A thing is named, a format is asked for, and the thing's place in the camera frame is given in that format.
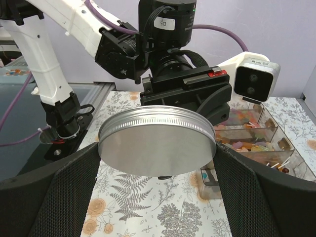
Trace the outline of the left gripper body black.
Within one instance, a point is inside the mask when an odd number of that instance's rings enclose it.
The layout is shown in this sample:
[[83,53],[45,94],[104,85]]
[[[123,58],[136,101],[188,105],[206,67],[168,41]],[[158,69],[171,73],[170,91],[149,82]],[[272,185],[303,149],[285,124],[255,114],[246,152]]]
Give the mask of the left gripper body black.
[[166,105],[194,111],[212,125],[229,118],[232,86],[226,70],[203,66],[143,79],[142,106]]

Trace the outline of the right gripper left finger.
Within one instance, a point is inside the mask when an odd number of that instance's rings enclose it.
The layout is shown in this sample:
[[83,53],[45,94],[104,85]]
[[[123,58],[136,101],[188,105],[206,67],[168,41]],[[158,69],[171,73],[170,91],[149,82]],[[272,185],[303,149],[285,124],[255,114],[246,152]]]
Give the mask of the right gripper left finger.
[[2,237],[79,237],[100,165],[95,142],[0,183]]

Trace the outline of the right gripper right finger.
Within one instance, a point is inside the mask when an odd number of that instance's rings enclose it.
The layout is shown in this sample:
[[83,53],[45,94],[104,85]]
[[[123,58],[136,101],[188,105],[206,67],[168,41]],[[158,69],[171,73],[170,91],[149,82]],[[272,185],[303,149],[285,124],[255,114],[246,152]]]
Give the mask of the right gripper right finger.
[[218,143],[214,157],[234,237],[314,237],[316,184],[253,161]]

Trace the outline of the clear compartment candy box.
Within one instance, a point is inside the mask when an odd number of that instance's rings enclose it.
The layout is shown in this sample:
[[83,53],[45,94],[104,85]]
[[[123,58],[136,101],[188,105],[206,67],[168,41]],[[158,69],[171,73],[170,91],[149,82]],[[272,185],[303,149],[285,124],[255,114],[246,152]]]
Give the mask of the clear compartment candy box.
[[216,125],[216,141],[243,156],[291,176],[314,182],[315,175],[263,105],[236,104]]

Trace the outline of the round metal jar lid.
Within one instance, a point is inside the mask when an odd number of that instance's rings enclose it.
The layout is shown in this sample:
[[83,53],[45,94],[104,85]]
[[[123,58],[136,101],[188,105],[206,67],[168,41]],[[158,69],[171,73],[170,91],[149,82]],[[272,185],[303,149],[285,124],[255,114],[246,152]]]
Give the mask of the round metal jar lid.
[[173,106],[141,106],[108,118],[99,128],[98,152],[110,167],[132,175],[188,173],[216,154],[215,131],[202,115]]

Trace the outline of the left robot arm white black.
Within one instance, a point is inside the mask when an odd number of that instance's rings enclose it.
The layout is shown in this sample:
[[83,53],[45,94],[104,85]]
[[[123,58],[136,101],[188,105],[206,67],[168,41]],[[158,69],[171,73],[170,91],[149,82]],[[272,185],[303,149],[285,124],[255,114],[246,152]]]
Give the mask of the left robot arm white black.
[[65,144],[85,133],[77,95],[66,82],[44,24],[48,15],[74,37],[112,76],[142,84],[142,105],[193,110],[213,125],[229,117],[228,73],[186,50],[194,28],[196,1],[141,0],[138,27],[89,0],[3,0],[0,22],[20,48],[46,113],[39,129],[48,144]]

